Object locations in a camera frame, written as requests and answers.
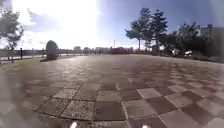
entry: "building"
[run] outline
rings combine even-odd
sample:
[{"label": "building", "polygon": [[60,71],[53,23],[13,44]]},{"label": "building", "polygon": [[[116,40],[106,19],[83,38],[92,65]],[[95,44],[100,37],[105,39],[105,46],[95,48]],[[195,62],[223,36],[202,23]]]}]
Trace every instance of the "building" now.
[{"label": "building", "polygon": [[213,27],[208,24],[207,27],[200,28],[200,35],[211,37],[215,43],[224,43],[224,27]]}]

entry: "fence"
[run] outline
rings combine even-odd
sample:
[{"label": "fence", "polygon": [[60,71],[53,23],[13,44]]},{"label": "fence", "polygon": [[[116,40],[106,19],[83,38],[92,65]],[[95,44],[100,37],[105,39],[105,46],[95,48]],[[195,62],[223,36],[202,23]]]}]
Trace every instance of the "fence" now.
[{"label": "fence", "polygon": [[[59,49],[58,51],[59,56],[63,55],[89,55],[89,54],[109,54],[109,50],[91,50],[91,49],[84,49],[84,50],[71,50],[71,49]],[[0,59],[1,60],[11,60],[11,56],[13,55],[14,59],[25,59],[31,57],[44,57],[46,55],[46,50],[7,50],[7,49],[0,49]]]}]

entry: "ground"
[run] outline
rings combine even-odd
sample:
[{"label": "ground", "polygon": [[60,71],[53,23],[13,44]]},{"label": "ground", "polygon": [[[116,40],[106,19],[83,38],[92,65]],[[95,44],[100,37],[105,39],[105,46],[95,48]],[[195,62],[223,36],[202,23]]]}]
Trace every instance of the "ground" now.
[{"label": "ground", "polygon": [[0,127],[223,128],[223,65],[148,55],[0,67]]}]

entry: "tree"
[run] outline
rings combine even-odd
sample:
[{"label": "tree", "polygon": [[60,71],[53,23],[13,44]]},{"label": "tree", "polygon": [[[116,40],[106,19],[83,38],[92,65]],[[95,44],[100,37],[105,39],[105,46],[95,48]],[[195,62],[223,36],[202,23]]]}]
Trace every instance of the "tree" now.
[{"label": "tree", "polygon": [[179,28],[177,33],[177,42],[182,57],[185,55],[186,51],[192,50],[192,43],[198,36],[198,28],[199,26],[196,25],[196,22],[194,22],[192,25],[184,23]]},{"label": "tree", "polygon": [[12,52],[18,44],[18,41],[23,36],[24,29],[18,22],[19,12],[14,13],[11,9],[3,9],[0,18],[0,37],[6,38],[8,41],[8,48]]},{"label": "tree", "polygon": [[160,10],[156,10],[156,12],[152,16],[152,21],[150,22],[150,29],[153,33],[153,37],[156,40],[156,46],[159,48],[159,40],[163,40],[165,38],[165,32],[167,31],[167,21],[163,16],[163,12]]},{"label": "tree", "polygon": [[138,20],[131,22],[131,30],[125,30],[126,36],[130,39],[137,39],[138,49],[140,50],[141,40],[150,40],[149,23],[150,23],[150,10],[142,8]]}]

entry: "gray paving stone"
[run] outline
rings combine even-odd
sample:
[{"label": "gray paving stone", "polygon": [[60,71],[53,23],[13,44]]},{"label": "gray paving stone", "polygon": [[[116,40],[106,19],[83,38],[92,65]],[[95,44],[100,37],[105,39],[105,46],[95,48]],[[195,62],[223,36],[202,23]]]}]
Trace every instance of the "gray paving stone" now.
[{"label": "gray paving stone", "polygon": [[145,99],[162,96],[159,92],[157,92],[153,88],[138,89],[138,92]]},{"label": "gray paving stone", "polygon": [[52,98],[48,100],[45,104],[41,105],[40,108],[38,109],[38,112],[59,116],[67,107],[69,102],[70,102],[69,100],[65,99]]},{"label": "gray paving stone", "polygon": [[164,113],[160,115],[160,117],[168,128],[202,128],[181,110]]},{"label": "gray paving stone", "polygon": [[155,109],[145,100],[124,101],[123,104],[129,118],[157,114]]},{"label": "gray paving stone", "polygon": [[99,83],[84,83],[81,89],[97,91],[99,90],[100,87],[101,87],[101,84]]},{"label": "gray paving stone", "polygon": [[168,86],[168,88],[176,93],[187,91],[187,89],[179,85]]},{"label": "gray paving stone", "polygon": [[80,89],[73,97],[75,100],[96,101],[97,91],[89,89]]},{"label": "gray paving stone", "polygon": [[46,96],[31,96],[22,102],[22,106],[31,110],[37,110],[48,99],[49,97]]},{"label": "gray paving stone", "polygon": [[62,98],[62,99],[72,99],[72,97],[76,94],[77,90],[73,89],[62,89],[60,92],[55,94],[54,98]]},{"label": "gray paving stone", "polygon": [[126,121],[94,122],[93,128],[130,128]]},{"label": "gray paving stone", "polygon": [[205,128],[223,128],[224,120],[220,118],[214,118],[211,122],[209,122]]},{"label": "gray paving stone", "polygon": [[122,104],[117,101],[97,101],[94,116],[96,121],[122,121],[126,119]]},{"label": "gray paving stone", "polygon": [[212,113],[214,116],[217,116],[220,112],[224,111],[224,107],[208,99],[203,99],[201,101],[198,101],[197,104],[203,109],[205,109],[206,111]]},{"label": "gray paving stone", "polygon": [[71,89],[78,90],[82,85],[83,85],[83,82],[74,81],[74,82],[68,83],[64,88],[71,88]]},{"label": "gray paving stone", "polygon": [[181,94],[173,94],[165,96],[165,98],[178,108],[193,104],[190,99]]},{"label": "gray paving stone", "polygon": [[94,113],[94,102],[90,101],[71,101],[64,110],[61,117],[81,120],[92,120]]},{"label": "gray paving stone", "polygon": [[120,101],[120,93],[118,91],[99,91],[97,101]]}]

